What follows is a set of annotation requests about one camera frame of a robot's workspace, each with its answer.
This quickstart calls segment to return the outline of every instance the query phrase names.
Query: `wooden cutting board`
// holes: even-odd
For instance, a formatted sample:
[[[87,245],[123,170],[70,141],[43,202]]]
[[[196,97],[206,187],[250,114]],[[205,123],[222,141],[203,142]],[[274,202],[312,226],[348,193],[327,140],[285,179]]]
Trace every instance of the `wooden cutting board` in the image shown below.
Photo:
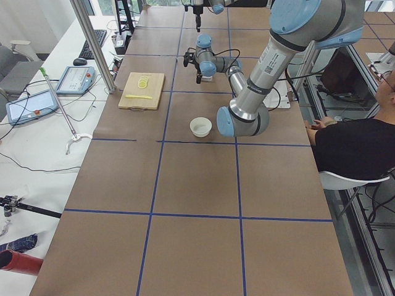
[[[146,80],[146,87],[139,88],[139,81]],[[118,108],[121,109],[148,109],[157,110],[162,94],[163,83],[165,75],[163,73],[138,73],[131,72],[128,81],[123,89],[122,97],[119,101]],[[132,96],[148,96],[148,98],[128,98],[126,95]]]

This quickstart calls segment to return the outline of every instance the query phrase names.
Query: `human hand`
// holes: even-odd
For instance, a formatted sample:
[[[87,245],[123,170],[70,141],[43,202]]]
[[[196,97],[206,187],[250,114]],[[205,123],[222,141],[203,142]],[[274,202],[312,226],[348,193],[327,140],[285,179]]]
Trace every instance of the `human hand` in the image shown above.
[[[329,116],[323,117],[321,120],[315,119],[314,122],[316,123],[315,125],[312,125],[313,130],[321,130],[323,128],[326,128],[328,125],[332,125],[336,123],[336,120]]]
[[[304,120],[304,126],[311,130],[311,124],[307,120]]]

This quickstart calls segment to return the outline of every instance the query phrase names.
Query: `white chair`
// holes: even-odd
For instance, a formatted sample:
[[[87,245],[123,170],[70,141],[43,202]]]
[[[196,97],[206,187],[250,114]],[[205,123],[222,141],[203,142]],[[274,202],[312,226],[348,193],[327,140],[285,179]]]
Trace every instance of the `white chair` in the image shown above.
[[[324,189],[328,190],[346,190],[356,188],[354,194],[351,196],[348,203],[344,206],[343,211],[337,216],[337,219],[340,218],[344,212],[348,209],[354,198],[357,196],[360,188],[363,185],[369,183],[379,183],[389,179],[389,176],[377,179],[377,180],[356,180],[350,179],[346,177],[342,177],[340,175],[331,173],[330,171],[321,171],[320,172],[321,184]]]

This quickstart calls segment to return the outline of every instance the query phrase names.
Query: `red cylinder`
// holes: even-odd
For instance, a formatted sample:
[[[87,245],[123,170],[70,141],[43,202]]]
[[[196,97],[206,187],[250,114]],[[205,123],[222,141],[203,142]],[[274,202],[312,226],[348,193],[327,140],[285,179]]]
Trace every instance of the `red cylinder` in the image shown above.
[[[0,252],[0,269],[12,271],[13,273],[24,273],[37,276],[43,259],[27,254],[5,250]]]

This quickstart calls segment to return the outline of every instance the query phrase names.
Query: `reacher grabber tool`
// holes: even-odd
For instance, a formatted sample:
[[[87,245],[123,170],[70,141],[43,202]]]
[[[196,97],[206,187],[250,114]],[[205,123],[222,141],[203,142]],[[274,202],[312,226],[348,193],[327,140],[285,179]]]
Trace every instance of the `reacher grabber tool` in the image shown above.
[[[66,122],[67,122],[67,124],[68,124],[68,126],[69,126],[69,128],[70,128],[70,130],[71,130],[71,132],[73,134],[72,138],[66,144],[66,154],[69,154],[70,153],[70,145],[71,144],[73,144],[74,142],[79,141],[81,138],[90,138],[90,139],[92,139],[92,135],[91,134],[78,134],[75,131],[72,123],[70,122],[70,120],[69,120],[69,118],[68,118],[68,116],[66,114],[66,111],[64,110],[62,104],[60,103],[60,100],[59,100],[59,98],[58,98],[58,96],[57,96],[57,94],[55,92],[55,89],[53,88],[53,86],[52,86],[52,84],[51,84],[51,82],[49,80],[49,77],[48,77],[47,73],[45,72],[45,69],[43,67],[41,67],[39,70],[41,71],[41,73],[43,74],[45,80],[47,81],[47,84],[49,86],[49,90],[52,93],[52,95],[55,97],[56,102],[57,102],[57,104],[59,105],[59,108],[62,111],[64,119],[66,119]]]

